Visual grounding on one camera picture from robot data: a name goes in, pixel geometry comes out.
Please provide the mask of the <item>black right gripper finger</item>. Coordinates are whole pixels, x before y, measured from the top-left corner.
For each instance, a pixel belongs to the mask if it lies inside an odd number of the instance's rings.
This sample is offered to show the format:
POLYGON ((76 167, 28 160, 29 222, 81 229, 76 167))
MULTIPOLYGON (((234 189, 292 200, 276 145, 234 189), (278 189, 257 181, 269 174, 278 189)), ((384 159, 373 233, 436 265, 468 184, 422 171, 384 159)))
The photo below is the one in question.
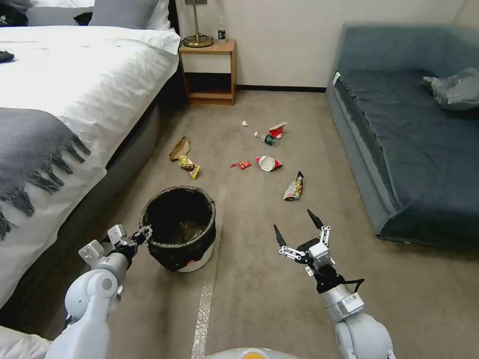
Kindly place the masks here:
POLYGON ((315 215, 309 208, 307 209, 307 213, 315 227, 319 230, 320 242, 323 243, 326 247, 329 247, 331 226, 324 224, 321 219, 317 215, 315 215))
POLYGON ((279 245, 278 253, 282 256, 294 260, 295 262, 306 262, 305 252, 288 247, 278 227, 274 225, 273 229, 275 231, 276 240, 279 245))

